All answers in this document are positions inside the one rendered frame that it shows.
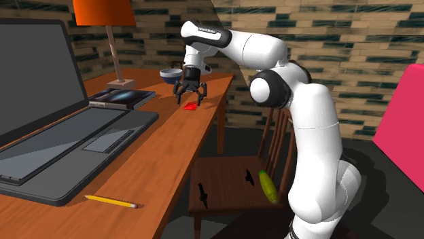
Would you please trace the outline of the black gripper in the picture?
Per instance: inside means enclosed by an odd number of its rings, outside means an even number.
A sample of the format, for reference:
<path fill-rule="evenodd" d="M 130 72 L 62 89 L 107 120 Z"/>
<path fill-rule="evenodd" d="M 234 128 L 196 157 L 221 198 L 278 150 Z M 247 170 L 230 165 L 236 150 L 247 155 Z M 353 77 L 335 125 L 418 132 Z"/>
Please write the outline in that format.
<path fill-rule="evenodd" d="M 197 105 L 200 106 L 203 98 L 207 96 L 207 84 L 200 83 L 201 70 L 196 67 L 183 68 L 183 81 L 176 82 L 173 86 L 173 94 L 177 99 L 177 104 L 181 102 L 181 95 L 185 91 L 195 91 L 198 95 Z"/>

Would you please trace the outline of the blue bowl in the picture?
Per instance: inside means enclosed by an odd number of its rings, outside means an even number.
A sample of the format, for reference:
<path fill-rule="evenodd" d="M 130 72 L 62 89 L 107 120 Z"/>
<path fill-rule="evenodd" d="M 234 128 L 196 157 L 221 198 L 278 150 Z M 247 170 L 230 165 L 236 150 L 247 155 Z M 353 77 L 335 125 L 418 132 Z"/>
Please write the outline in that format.
<path fill-rule="evenodd" d="M 183 75 L 182 69 L 163 69 L 160 71 L 161 78 L 167 83 L 167 84 L 175 84 L 176 82 L 180 81 Z"/>

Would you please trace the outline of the dark cover book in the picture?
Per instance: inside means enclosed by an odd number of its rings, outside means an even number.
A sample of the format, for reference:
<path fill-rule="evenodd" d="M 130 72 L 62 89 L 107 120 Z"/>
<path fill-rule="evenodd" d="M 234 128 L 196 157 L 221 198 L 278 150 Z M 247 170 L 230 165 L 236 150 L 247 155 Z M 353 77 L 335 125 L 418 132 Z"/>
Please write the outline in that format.
<path fill-rule="evenodd" d="M 88 101 L 92 107 L 135 110 L 155 96 L 154 91 L 108 88 L 91 96 Z"/>

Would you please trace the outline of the brown wooden desk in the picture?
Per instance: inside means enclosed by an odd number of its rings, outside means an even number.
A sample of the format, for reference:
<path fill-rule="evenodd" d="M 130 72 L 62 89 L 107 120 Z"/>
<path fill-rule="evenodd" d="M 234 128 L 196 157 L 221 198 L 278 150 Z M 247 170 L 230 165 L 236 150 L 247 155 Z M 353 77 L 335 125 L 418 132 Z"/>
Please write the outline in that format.
<path fill-rule="evenodd" d="M 225 126 L 226 93 L 231 73 L 212 73 L 207 97 L 194 111 L 178 105 L 172 86 L 157 69 L 124 69 L 138 88 L 157 96 L 143 106 L 158 120 L 68 205 L 54 207 L 0 196 L 0 239 L 160 239 L 213 122 Z M 99 196 L 137 204 L 128 208 L 89 200 Z"/>

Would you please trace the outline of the brown wooden chair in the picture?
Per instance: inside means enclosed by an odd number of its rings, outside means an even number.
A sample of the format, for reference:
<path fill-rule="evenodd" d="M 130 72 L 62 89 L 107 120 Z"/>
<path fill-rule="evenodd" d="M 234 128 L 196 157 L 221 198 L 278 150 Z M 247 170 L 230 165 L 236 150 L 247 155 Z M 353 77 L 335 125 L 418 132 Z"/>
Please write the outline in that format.
<path fill-rule="evenodd" d="M 273 179 L 279 156 L 283 151 L 285 133 L 291 119 L 288 109 L 271 109 L 257 155 L 217 158 L 197 158 L 190 177 L 189 214 L 194 217 L 194 239 L 200 239 L 203 217 L 239 215 L 248 210 L 287 208 L 289 177 L 296 152 L 294 133 L 290 134 L 285 169 L 277 193 L 279 202 L 272 204 L 260 185 L 259 171 L 265 170 Z M 246 169 L 250 171 L 255 185 L 245 180 Z M 207 205 L 199 200 L 198 184 L 202 183 L 208 194 Z"/>

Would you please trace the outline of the orange shade table lamp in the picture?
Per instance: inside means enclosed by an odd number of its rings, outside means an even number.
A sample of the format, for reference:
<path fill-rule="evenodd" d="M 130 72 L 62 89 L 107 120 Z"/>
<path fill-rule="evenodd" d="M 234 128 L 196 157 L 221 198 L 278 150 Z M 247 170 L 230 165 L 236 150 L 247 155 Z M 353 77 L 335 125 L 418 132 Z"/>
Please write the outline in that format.
<path fill-rule="evenodd" d="M 113 26 L 135 26 L 130 0 L 72 0 L 78 26 L 104 26 L 116 70 L 116 79 L 107 83 L 108 88 L 132 89 L 133 79 L 124 79 L 113 36 Z"/>

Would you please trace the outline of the yellow green cucumber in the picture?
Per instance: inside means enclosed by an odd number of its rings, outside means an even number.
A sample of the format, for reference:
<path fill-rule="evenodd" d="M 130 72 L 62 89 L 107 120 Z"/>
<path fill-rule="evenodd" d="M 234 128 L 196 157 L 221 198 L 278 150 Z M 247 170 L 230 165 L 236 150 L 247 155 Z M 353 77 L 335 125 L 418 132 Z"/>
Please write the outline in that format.
<path fill-rule="evenodd" d="M 272 204 L 277 204 L 279 202 L 278 193 L 274 183 L 272 182 L 272 179 L 268 176 L 265 170 L 259 171 L 258 175 L 264 195 L 267 197 L 269 202 Z"/>

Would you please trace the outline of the yellow pencil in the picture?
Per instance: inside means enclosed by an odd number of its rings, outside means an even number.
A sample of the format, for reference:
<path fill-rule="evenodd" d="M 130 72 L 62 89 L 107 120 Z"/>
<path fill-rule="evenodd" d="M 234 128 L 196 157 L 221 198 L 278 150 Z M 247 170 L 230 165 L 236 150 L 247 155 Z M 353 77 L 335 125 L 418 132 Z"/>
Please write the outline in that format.
<path fill-rule="evenodd" d="M 94 201 L 97 201 L 97 202 L 104 202 L 104 203 L 114 204 L 114 205 L 128 207 L 128 208 L 138 208 L 137 204 L 133 204 L 133 203 L 130 203 L 130 202 L 123 202 L 123 201 L 114 200 L 114 199 L 110 199 L 110 198 L 103 198 L 103 197 L 99 197 L 99 196 L 86 195 L 84 197 L 89 199 L 89 200 L 94 200 Z"/>

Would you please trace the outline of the dark grey open laptop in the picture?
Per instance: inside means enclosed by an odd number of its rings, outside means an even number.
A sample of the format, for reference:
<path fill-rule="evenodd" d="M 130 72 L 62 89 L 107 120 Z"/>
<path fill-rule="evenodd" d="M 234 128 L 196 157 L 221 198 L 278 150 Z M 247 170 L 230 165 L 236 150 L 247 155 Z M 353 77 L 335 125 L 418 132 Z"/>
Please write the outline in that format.
<path fill-rule="evenodd" d="M 63 21 L 0 18 L 0 194 L 64 206 L 158 117 L 90 105 Z"/>

